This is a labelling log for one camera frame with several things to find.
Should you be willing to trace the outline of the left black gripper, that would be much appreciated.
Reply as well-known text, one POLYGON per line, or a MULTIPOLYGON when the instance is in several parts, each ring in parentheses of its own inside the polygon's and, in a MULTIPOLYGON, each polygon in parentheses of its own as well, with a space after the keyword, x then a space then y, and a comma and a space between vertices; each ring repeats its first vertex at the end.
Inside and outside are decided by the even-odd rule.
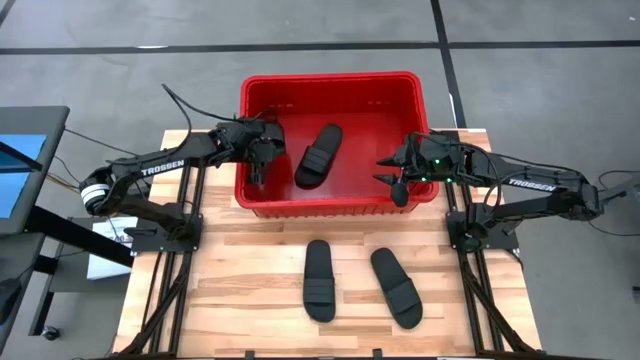
POLYGON ((269 164, 286 152, 284 130, 278 122, 262 119, 242 120, 239 130, 239 138, 233 142, 233 159, 235 162, 251 163, 250 183, 262 185, 261 166, 269 164))

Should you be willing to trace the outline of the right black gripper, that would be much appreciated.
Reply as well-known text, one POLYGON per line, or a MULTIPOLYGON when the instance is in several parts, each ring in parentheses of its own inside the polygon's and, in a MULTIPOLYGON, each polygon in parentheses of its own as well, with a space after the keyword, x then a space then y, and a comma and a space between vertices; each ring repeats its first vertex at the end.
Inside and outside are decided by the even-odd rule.
POLYGON ((473 147, 444 135, 410 134, 390 157, 377 165, 397 167, 400 175, 374 174, 391 186, 391 200, 398 207, 409 201, 409 184, 413 182, 457 182, 472 184, 470 170, 473 147))

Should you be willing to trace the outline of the black rubber slide sandal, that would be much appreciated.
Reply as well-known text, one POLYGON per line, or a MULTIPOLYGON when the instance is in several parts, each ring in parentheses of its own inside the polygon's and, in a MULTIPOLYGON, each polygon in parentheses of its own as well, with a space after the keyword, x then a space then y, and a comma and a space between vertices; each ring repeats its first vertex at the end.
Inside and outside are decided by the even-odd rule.
POLYGON ((329 323, 334 319, 335 278, 331 249, 324 240, 313 240, 307 245, 302 297, 304 309, 312 320, 329 323))
POLYGON ((314 142, 305 149, 294 173, 294 181, 301 188, 315 188, 327 178, 341 146, 342 129, 335 124, 326 125, 314 142))
POLYGON ((413 280, 389 248, 375 250, 370 262, 396 323, 403 329, 415 328, 423 317, 423 306, 413 280))

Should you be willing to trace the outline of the red plastic bin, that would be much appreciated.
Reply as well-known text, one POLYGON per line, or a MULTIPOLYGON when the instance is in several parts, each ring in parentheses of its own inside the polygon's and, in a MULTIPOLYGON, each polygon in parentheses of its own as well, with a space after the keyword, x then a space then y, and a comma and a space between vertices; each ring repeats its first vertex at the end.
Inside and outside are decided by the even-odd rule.
POLYGON ((417 181, 398 207, 376 178, 386 171, 378 160, 406 135, 428 129, 422 85, 411 72, 254 75, 242 85, 240 111, 274 119, 284 132, 286 152, 269 165, 263 184, 250 183, 248 165, 236 170, 236 201, 258 217, 409 213, 438 194, 437 183, 417 181), (329 124, 342 131, 335 160, 319 186, 300 187, 294 173, 329 124))

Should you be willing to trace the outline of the white box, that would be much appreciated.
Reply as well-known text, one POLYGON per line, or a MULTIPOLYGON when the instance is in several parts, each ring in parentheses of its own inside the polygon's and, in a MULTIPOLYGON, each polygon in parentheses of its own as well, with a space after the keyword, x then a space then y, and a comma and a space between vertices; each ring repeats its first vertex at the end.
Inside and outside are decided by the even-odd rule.
MULTIPOLYGON (((137 222, 138 219, 131 216, 109 217, 104 221, 94 223, 92 225, 92 231, 130 248, 133 243, 133 238, 125 233, 125 229, 134 228, 137 222)), ((100 280, 129 274, 130 272, 131 268, 128 266, 106 260, 96 255, 90 255, 86 278, 88 280, 100 280)))

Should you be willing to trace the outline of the black monitor stand bar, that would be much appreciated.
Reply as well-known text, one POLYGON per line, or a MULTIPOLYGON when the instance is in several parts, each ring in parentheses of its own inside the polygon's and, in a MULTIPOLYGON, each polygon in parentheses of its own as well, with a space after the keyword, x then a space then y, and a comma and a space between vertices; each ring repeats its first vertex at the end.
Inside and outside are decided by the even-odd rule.
POLYGON ((32 208, 24 228, 120 265, 133 265, 134 259, 128 247, 41 207, 32 208))

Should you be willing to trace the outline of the grey monitor with blue screen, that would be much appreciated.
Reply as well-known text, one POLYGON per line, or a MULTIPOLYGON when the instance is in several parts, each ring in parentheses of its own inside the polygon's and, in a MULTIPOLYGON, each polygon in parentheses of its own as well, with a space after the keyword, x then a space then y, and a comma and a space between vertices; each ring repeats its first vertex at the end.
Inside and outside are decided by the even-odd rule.
POLYGON ((41 172, 32 172, 17 198, 12 214, 0 217, 0 236, 24 230, 60 143, 70 109, 67 106, 0 107, 0 135, 45 135, 35 161, 41 172))

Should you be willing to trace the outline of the grey desk panel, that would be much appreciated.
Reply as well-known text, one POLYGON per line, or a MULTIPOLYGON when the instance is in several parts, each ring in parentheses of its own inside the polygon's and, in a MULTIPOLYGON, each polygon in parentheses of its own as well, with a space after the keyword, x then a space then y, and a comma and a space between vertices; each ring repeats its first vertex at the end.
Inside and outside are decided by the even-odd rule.
POLYGON ((27 232, 0 236, 0 355, 12 331, 44 239, 41 233, 27 232))

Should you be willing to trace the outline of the black stand leg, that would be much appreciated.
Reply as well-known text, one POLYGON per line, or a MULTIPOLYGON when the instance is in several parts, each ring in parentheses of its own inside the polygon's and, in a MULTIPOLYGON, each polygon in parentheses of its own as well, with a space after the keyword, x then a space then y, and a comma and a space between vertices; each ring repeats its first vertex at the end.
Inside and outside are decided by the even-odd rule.
POLYGON ((58 260, 56 258, 39 255, 33 270, 46 276, 44 288, 37 304, 34 317, 28 332, 29 336, 40 336, 45 328, 46 318, 53 301, 54 293, 50 290, 51 282, 56 272, 58 260))

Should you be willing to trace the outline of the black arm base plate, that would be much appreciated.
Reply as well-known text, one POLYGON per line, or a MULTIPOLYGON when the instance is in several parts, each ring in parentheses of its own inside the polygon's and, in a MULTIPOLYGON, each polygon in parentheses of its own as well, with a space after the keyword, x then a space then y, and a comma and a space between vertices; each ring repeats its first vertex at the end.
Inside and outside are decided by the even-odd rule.
POLYGON ((450 212, 445 216, 450 244, 457 251, 473 253, 484 249, 515 250, 519 243, 508 223, 501 223, 485 233, 470 230, 464 212, 450 212))
POLYGON ((134 227, 124 229, 133 241, 131 249, 144 252, 192 252, 199 248, 203 231, 203 216, 187 216, 185 222, 171 230, 159 224, 139 219, 134 227))

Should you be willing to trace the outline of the black table edge rail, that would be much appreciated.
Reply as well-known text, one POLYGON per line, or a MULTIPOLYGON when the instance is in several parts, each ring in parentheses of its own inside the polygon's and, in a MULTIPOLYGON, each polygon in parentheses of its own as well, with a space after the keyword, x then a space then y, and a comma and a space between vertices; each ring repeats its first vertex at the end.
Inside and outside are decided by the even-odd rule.
MULTIPOLYGON (((152 354, 125 354, 111 355, 100 360, 245 360, 244 355, 240 357, 178 357, 174 353, 152 353, 152 354)), ((373 360, 373 353, 360 357, 341 356, 310 356, 310 357, 259 357, 255 353, 255 360, 373 360)), ((550 360, 547 356, 527 353, 497 353, 482 354, 480 356, 431 356, 431 357, 393 357, 383 354, 382 360, 550 360)))

